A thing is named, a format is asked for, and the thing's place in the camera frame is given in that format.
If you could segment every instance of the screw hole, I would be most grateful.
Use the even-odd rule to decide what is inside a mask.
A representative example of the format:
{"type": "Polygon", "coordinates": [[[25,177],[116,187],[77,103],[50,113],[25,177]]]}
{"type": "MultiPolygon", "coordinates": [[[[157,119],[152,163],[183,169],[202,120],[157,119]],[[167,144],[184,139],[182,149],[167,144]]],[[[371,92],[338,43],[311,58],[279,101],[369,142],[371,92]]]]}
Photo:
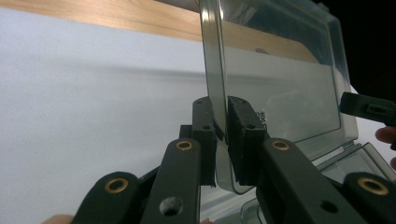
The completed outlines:
{"type": "Polygon", "coordinates": [[[275,146],[276,146],[276,147],[285,147],[286,144],[284,144],[284,143],[282,143],[282,142],[277,142],[277,143],[275,143],[275,146]]]}
{"type": "Polygon", "coordinates": [[[109,187],[112,190],[117,190],[117,189],[121,188],[122,186],[123,186],[122,181],[118,180],[118,181],[111,183],[109,187]]]}
{"type": "Polygon", "coordinates": [[[365,182],[364,183],[368,188],[373,189],[373,190],[380,190],[381,186],[379,186],[378,184],[374,183],[374,182],[365,182]]]}
{"type": "Polygon", "coordinates": [[[328,202],[328,201],[322,201],[320,204],[320,207],[329,213],[337,213],[338,212],[337,206],[335,206],[333,203],[328,202]]]}
{"type": "Polygon", "coordinates": [[[160,212],[163,216],[177,216],[183,210],[183,201],[177,197],[169,197],[160,203],[160,212]]]}

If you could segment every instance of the black plastic part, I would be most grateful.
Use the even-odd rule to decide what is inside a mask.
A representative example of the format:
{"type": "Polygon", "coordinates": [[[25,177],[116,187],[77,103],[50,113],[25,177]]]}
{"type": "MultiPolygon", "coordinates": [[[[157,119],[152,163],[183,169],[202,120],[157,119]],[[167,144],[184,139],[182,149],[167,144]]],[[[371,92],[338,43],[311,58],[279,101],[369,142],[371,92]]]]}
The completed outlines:
{"type": "Polygon", "coordinates": [[[261,164],[286,207],[276,223],[367,223],[292,142],[267,139],[263,148],[261,164]]]}
{"type": "Polygon", "coordinates": [[[235,179],[242,186],[256,186],[260,175],[259,151],[267,135],[250,103],[228,97],[228,136],[235,179]]]}
{"type": "Polygon", "coordinates": [[[180,125],[180,132],[178,133],[178,138],[192,138],[192,125],[180,125]]]}
{"type": "Polygon", "coordinates": [[[341,183],[339,183],[339,182],[337,182],[337,181],[335,181],[335,180],[333,180],[333,179],[331,179],[331,178],[329,178],[327,176],[325,176],[325,177],[329,181],[329,183],[332,184],[333,187],[335,187],[338,191],[342,192],[341,188],[343,187],[343,185],[341,183]]]}
{"type": "Polygon", "coordinates": [[[83,200],[72,224],[138,223],[140,204],[141,199],[136,176],[116,172],[106,175],[96,182],[83,200]]]}
{"type": "Polygon", "coordinates": [[[200,145],[193,139],[168,145],[141,224],[199,222],[200,156],[200,145]]]}
{"type": "Polygon", "coordinates": [[[369,223],[396,223],[394,184],[377,175],[354,173],[346,176],[343,192],[369,223]]]}
{"type": "MultiPolygon", "coordinates": [[[[362,119],[370,119],[396,126],[396,104],[392,101],[344,92],[341,97],[340,112],[362,119]]],[[[396,150],[396,142],[390,145],[396,150]]]]}
{"type": "Polygon", "coordinates": [[[152,185],[154,184],[159,169],[160,167],[157,167],[152,171],[146,173],[145,175],[140,176],[140,178],[138,179],[139,191],[142,199],[146,199],[149,197],[152,185]]]}
{"type": "Polygon", "coordinates": [[[260,184],[256,187],[256,197],[267,224],[284,223],[286,205],[268,174],[262,170],[260,184]]]}
{"type": "Polygon", "coordinates": [[[192,138],[201,145],[201,185],[216,186],[216,148],[218,138],[213,121],[209,97],[200,98],[192,104],[192,138]]]}

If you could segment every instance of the transparent lid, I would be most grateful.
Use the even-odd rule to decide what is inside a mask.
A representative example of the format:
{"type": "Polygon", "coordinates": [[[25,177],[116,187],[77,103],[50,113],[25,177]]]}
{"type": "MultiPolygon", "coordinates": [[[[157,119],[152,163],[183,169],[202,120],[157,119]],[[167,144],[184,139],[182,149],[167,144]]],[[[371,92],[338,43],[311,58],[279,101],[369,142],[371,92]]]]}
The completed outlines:
{"type": "Polygon", "coordinates": [[[396,174],[370,143],[363,147],[345,150],[320,164],[318,169],[324,175],[339,183],[343,183],[345,177],[354,172],[379,175],[396,183],[396,174]]]}
{"type": "Polygon", "coordinates": [[[265,113],[268,133],[315,160],[358,137],[338,111],[350,91],[339,21],[309,0],[201,0],[208,94],[227,133],[227,96],[265,113]]]}

